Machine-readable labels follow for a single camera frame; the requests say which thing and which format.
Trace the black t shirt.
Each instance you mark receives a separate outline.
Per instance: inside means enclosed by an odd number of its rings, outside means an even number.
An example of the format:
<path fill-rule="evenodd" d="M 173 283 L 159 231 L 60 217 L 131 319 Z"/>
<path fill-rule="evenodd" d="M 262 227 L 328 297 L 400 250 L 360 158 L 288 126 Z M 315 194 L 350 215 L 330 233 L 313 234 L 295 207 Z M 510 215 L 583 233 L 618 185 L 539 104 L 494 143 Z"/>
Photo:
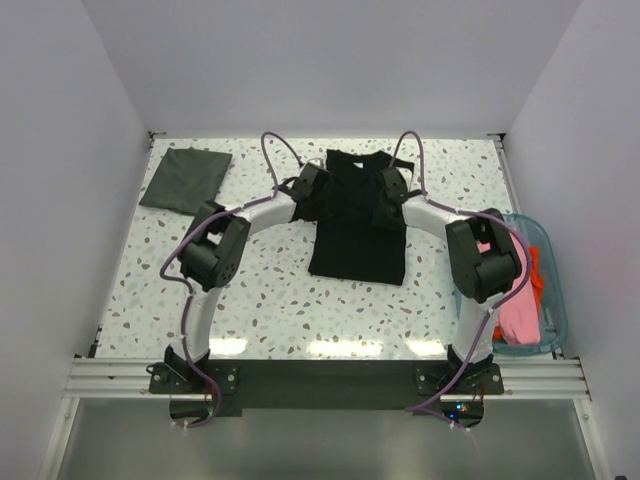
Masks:
<path fill-rule="evenodd" d="M 383 151 L 355 155 L 326 152 L 326 181 L 296 205 L 293 218 L 316 224 L 308 272 L 315 276 L 403 284 L 406 225 L 400 214 L 391 228 L 380 224 L 382 185 L 376 177 L 388 167 L 411 174 L 414 164 Z"/>

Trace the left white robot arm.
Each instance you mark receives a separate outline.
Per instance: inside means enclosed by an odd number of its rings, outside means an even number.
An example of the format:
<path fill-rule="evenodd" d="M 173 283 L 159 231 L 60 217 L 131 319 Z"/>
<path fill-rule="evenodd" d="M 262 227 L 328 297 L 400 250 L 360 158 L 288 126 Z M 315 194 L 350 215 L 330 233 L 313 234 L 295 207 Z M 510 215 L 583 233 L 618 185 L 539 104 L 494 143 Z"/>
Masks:
<path fill-rule="evenodd" d="M 221 290 L 235 276 L 247 240 L 277 225 L 326 216 L 330 182 L 326 169 L 308 162 L 265 197 L 231 209 L 211 200 L 199 208 L 160 269 L 162 279 L 187 289 L 178 340 L 166 348 L 163 360 L 183 391 L 196 392 L 215 381 L 208 366 L 208 334 Z"/>

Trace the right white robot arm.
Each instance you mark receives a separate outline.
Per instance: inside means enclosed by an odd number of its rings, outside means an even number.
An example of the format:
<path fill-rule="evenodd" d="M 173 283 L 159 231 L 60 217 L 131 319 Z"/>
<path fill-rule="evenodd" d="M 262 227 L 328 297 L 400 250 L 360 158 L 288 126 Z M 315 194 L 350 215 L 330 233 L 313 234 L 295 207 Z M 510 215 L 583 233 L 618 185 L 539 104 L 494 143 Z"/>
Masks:
<path fill-rule="evenodd" d="M 446 243 L 451 277 L 461 296 L 458 329 L 448 346 L 448 386 L 469 392 L 481 380 L 477 364 L 493 353 L 493 330 L 500 304 L 515 291 L 526 263 L 514 245 L 516 236 L 495 210 L 470 211 L 445 205 L 408 189 L 399 170 L 375 175 L 380 189 L 373 223 L 387 229 L 411 227 Z"/>

